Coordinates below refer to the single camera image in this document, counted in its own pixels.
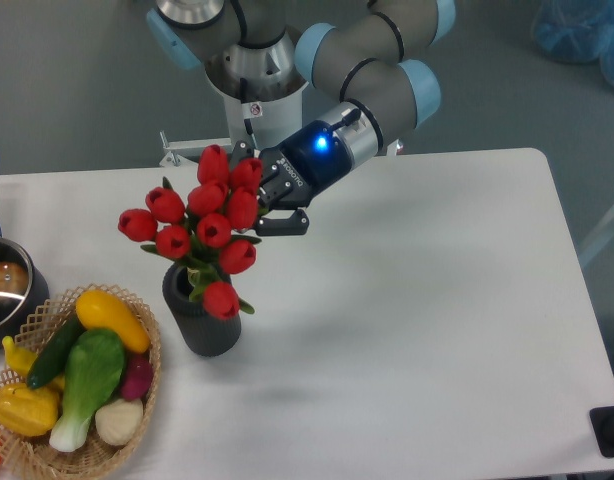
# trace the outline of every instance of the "bouquet of tulips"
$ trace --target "bouquet of tulips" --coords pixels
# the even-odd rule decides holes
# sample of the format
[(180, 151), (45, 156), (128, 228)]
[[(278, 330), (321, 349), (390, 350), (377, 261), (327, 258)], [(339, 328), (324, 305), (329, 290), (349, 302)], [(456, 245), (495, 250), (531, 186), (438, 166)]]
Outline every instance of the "bouquet of tulips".
[(262, 164), (247, 158), (230, 171), (227, 152), (218, 145), (203, 150), (198, 162), (200, 185), (187, 204), (167, 178), (145, 197), (147, 209), (126, 210), (118, 229), (141, 248), (186, 267), (193, 290), (210, 315), (227, 320), (239, 310), (254, 313), (223, 274), (238, 274), (256, 261), (258, 237), (241, 235), (252, 228), (259, 211), (257, 192)]

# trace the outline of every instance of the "white table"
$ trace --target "white table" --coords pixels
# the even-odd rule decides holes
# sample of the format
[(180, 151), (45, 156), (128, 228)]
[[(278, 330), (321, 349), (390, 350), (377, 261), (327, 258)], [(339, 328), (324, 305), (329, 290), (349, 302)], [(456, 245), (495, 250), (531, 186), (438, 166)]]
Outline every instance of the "white table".
[(116, 230), (163, 175), (195, 186), (190, 167), (0, 178), (3, 234), (54, 294), (117, 283), (160, 321), (157, 408), (113, 478), (614, 469), (588, 419), (614, 405), (614, 380), (540, 152), (363, 165), (315, 199), (306, 236), (265, 239), (234, 277), (257, 313), (211, 360), (187, 350), (162, 299), (168, 263)]

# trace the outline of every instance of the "tulip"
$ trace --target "tulip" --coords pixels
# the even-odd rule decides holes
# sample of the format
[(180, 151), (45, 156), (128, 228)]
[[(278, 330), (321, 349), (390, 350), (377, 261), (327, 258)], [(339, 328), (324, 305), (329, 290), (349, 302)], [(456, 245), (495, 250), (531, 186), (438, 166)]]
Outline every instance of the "tulip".
[(215, 212), (225, 203), (228, 192), (226, 183), (210, 180), (189, 192), (187, 196), (189, 211), (199, 217)]
[(185, 215), (185, 204), (173, 190), (156, 187), (145, 197), (145, 203), (156, 220), (178, 223)]
[(211, 180), (229, 183), (229, 160), (224, 148), (210, 145), (203, 150), (198, 160), (197, 177), (202, 185)]
[(158, 222), (148, 210), (135, 208), (121, 213), (118, 230), (134, 242), (146, 242), (154, 239)]
[(258, 216), (258, 200), (250, 188), (240, 187), (227, 202), (225, 215), (232, 228), (245, 230), (251, 228)]
[(229, 187), (232, 190), (246, 187), (258, 190), (263, 175), (263, 163), (257, 158), (246, 158), (229, 174)]
[(156, 250), (163, 257), (184, 257), (191, 249), (189, 233), (180, 225), (169, 225), (156, 235)]
[(231, 240), (231, 224), (220, 213), (210, 213), (198, 222), (196, 235), (208, 247), (221, 248)]
[(256, 247), (247, 240), (236, 240), (220, 251), (218, 265), (230, 275), (244, 272), (256, 261)]
[(203, 308), (219, 320), (228, 320), (240, 309), (238, 294), (227, 282), (210, 283), (203, 295)]

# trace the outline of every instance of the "yellow bell pepper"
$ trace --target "yellow bell pepper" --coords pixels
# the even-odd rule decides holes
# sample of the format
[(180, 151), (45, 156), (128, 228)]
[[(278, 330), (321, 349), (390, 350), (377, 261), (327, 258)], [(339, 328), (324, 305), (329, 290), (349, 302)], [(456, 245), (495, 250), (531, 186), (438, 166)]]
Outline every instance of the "yellow bell pepper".
[[(21, 377), (27, 378), (29, 369), (36, 361), (36, 358), (38, 358), (38, 355), (24, 347), (19, 347), (11, 337), (3, 338), (2, 343), (5, 350), (5, 362), (9, 368)], [(65, 376), (62, 374), (58, 375), (51, 381), (49, 386), (62, 392), (65, 389)]]
[(0, 387), (0, 424), (26, 437), (44, 435), (58, 421), (58, 393), (48, 387), (30, 390), (24, 383)]
[(87, 330), (108, 328), (122, 340), (125, 348), (145, 353), (149, 335), (125, 303), (103, 290), (87, 290), (76, 299), (76, 316)]

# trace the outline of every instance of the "woven basket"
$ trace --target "woven basket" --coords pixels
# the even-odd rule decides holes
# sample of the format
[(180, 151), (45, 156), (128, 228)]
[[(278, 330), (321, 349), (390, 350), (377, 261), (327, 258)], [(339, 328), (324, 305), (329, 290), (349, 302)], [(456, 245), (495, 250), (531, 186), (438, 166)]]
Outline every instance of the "woven basket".
[[(67, 290), (55, 299), (47, 300), (29, 315), (14, 342), (34, 352), (40, 352), (57, 329), (75, 311), (75, 301), (86, 290), (100, 289), (109, 292), (127, 304), (147, 330), (151, 340), (149, 361), (154, 369), (154, 379), (144, 402), (144, 416), (134, 437), (123, 447), (112, 447), (96, 433), (95, 422), (85, 445), (72, 453), (61, 453), (49, 446), (49, 434), (42, 437), (23, 437), (0, 425), (0, 456), (5, 468), (23, 480), (41, 479), (99, 479), (118, 468), (140, 443), (151, 419), (160, 380), (160, 334), (158, 324), (149, 307), (136, 295), (114, 285), (89, 285)], [(9, 368), (0, 374), (0, 387), (23, 381)]]

